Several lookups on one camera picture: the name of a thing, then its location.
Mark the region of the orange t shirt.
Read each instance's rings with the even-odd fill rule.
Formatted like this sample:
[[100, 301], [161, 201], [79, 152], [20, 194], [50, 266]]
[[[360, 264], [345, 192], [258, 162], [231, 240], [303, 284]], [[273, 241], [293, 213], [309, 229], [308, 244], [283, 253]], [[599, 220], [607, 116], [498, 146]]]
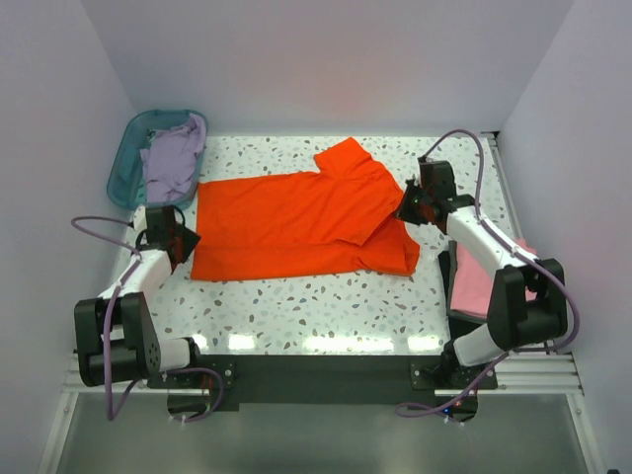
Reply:
[[411, 276], [421, 249], [395, 216], [403, 192], [386, 167], [353, 138], [314, 162], [314, 172], [200, 185], [191, 277]]

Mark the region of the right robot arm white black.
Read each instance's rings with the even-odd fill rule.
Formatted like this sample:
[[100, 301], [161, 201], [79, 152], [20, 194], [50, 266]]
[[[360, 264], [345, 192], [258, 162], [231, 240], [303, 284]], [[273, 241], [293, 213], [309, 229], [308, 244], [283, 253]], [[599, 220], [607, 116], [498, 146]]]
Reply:
[[459, 195], [451, 165], [419, 160], [420, 176], [406, 182], [396, 217], [436, 226], [465, 248], [492, 280], [485, 323], [449, 341], [430, 376], [453, 388], [510, 351], [561, 337], [568, 330], [564, 271], [554, 259], [525, 251], [487, 218], [471, 195]]

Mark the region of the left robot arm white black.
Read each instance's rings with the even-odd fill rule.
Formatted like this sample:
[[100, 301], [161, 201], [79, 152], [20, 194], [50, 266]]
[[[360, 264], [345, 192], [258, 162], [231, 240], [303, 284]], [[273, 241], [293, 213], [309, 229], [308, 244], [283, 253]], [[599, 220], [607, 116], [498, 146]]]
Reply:
[[190, 337], [159, 341], [149, 303], [188, 260], [200, 237], [173, 205], [142, 205], [126, 225], [136, 236], [132, 245], [122, 245], [129, 252], [129, 263], [107, 289], [74, 308], [80, 377], [85, 385], [95, 387], [169, 371], [181, 386], [194, 387], [204, 376], [195, 341]]

